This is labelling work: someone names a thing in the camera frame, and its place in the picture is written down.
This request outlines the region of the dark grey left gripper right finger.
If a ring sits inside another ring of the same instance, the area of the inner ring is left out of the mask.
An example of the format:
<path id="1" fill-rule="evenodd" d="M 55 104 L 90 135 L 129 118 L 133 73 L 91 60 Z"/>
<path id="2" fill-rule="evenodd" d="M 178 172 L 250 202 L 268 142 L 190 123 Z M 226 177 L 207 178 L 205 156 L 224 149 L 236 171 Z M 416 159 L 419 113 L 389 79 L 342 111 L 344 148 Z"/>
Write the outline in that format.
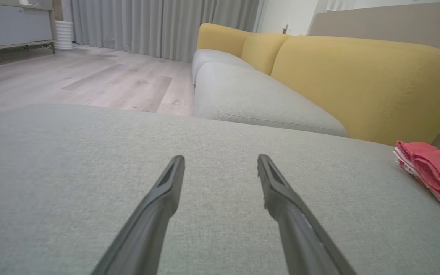
<path id="1" fill-rule="evenodd" d="M 278 223 L 290 275 L 356 272 L 268 155 L 258 156 L 264 207 Z"/>

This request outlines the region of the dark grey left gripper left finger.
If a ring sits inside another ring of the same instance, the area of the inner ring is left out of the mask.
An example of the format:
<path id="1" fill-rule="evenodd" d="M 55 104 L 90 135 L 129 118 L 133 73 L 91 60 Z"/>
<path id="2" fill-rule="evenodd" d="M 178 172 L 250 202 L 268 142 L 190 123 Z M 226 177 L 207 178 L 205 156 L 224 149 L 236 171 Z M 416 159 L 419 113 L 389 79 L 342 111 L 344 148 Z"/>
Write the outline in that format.
<path id="1" fill-rule="evenodd" d="M 176 213 L 185 171 L 174 156 L 121 228 L 93 275 L 155 275 L 170 219 Z"/>

